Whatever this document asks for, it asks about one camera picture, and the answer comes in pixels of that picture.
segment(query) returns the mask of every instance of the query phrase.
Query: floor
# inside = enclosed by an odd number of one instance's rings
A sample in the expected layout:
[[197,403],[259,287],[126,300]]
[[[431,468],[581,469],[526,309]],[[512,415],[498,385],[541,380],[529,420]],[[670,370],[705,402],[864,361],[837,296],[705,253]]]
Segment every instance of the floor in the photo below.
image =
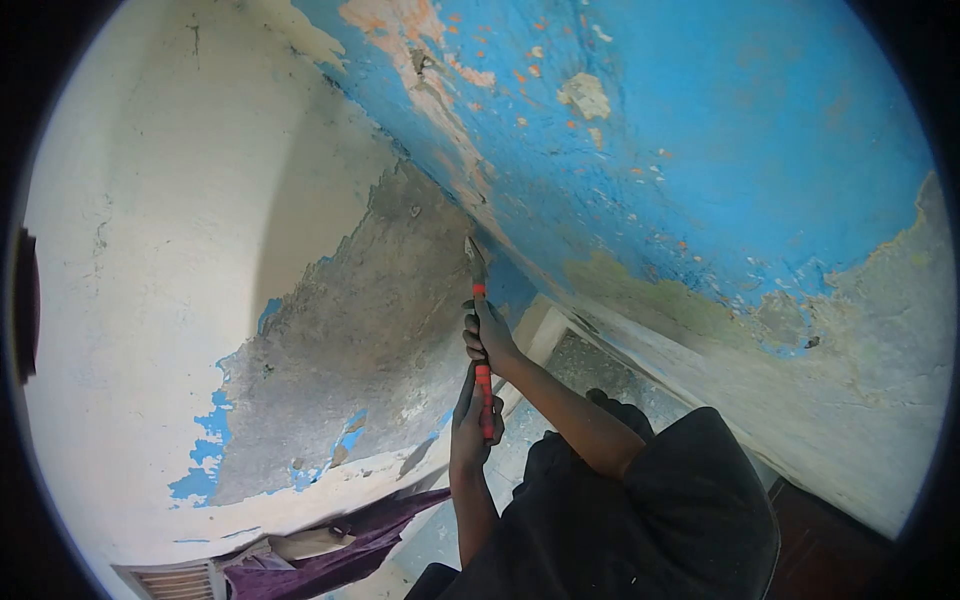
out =
[[[646,414],[657,433],[690,411],[665,390],[623,367],[572,332],[568,332],[557,345],[546,368],[578,394],[596,387],[621,402],[636,405]],[[552,429],[550,423],[526,399],[507,416],[503,440],[484,466],[487,484],[498,512],[502,513],[510,503],[514,487],[523,478],[528,448],[547,429]],[[777,481],[778,474],[749,450],[747,457],[754,465],[761,483],[769,490]],[[417,533],[373,576],[331,592],[324,596],[324,600],[402,598],[428,564],[443,563],[460,568],[453,503],[447,501],[432,515],[425,517],[426,522]]]

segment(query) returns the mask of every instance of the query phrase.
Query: crack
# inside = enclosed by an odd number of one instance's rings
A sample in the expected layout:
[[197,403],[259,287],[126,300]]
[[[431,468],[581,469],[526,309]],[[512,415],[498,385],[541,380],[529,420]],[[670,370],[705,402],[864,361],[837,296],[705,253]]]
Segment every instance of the crack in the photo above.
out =
[[187,29],[193,30],[193,56],[197,57],[197,70],[200,70],[200,25],[187,25]]

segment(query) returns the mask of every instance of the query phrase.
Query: hammer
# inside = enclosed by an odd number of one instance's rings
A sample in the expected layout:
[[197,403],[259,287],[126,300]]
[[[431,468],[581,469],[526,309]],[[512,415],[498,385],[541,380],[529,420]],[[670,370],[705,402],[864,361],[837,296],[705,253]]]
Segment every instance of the hammer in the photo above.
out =
[[[487,263],[477,245],[467,236],[464,241],[464,252],[470,260],[470,276],[473,279],[473,296],[478,302],[487,301]],[[486,358],[473,361],[477,384],[483,390],[483,410],[480,413],[480,428],[483,429],[484,441],[493,441],[493,389],[490,379],[490,361]]]

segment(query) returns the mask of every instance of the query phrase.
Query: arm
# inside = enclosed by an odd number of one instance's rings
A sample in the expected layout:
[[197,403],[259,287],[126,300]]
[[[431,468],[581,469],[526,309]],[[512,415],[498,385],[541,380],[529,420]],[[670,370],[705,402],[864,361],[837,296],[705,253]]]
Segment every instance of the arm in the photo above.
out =
[[503,377],[530,400],[593,470],[623,480],[627,467],[645,446],[633,429],[574,394],[525,356],[513,361]]
[[[483,474],[490,447],[484,443],[480,427],[483,392],[475,385],[473,367],[470,363],[460,398],[453,409],[453,435],[450,439],[450,494],[453,496],[453,512],[457,517],[461,568],[465,568],[486,543],[500,520]],[[503,400],[495,397],[493,445],[499,444],[503,436],[502,409]]]
[[467,315],[467,354],[479,358],[486,352],[493,372],[510,381],[593,470],[622,480],[627,467],[645,446],[630,427],[570,391],[542,367],[524,356],[514,344],[510,328],[491,312],[488,302],[476,298],[476,317]]

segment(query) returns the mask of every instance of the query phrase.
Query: blue painted wall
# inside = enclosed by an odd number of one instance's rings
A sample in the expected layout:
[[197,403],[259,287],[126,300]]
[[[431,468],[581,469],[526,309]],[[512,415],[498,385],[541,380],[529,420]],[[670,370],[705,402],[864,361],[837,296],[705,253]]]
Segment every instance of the blue painted wall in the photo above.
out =
[[[465,182],[488,185],[506,242],[568,291],[564,262],[600,250],[727,306],[826,292],[822,273],[913,224],[932,168],[896,75],[839,2],[294,5],[347,49],[346,74],[324,72],[461,202]],[[411,100],[415,48],[443,63],[424,71],[443,72],[452,101],[434,108],[463,123],[479,183],[464,176],[461,135]],[[607,118],[558,101],[580,72],[599,78]]]

